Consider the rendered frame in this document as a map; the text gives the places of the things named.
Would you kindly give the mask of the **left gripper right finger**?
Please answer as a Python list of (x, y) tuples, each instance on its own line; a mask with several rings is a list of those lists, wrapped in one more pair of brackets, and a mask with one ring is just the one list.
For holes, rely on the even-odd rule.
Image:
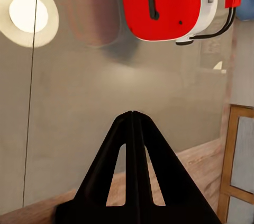
[[(222, 224), (153, 120), (133, 111), (141, 224)], [(152, 197), (147, 147), (165, 206)]]

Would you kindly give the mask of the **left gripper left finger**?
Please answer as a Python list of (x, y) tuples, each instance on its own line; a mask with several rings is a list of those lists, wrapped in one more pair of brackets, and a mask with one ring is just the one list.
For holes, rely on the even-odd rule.
[[(125, 205), (107, 206), (120, 147), (126, 144)], [(61, 224), (141, 224), (133, 111), (115, 118)]]

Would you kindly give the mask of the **radio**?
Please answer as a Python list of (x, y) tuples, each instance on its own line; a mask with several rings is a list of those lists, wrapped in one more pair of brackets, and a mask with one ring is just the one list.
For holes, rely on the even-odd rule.
[(241, 0), (225, 0), (229, 7), (224, 27), (212, 35), (197, 35), (206, 29), (215, 15), (217, 0), (122, 0), (130, 31), (145, 41), (175, 40), (178, 46), (194, 39), (219, 36), (234, 22)]

